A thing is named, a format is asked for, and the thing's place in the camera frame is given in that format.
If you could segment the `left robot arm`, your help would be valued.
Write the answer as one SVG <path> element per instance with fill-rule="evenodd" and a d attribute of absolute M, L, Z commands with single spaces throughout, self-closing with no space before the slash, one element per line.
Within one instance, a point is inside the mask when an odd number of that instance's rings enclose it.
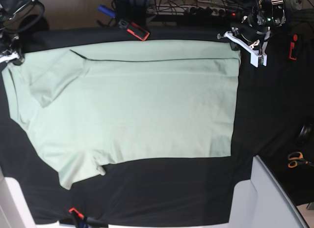
<path fill-rule="evenodd" d="M 271 30 L 286 22 L 284 0 L 232 0 L 242 8 L 240 20 L 231 23 L 231 33 L 253 50 L 262 49 Z"/>

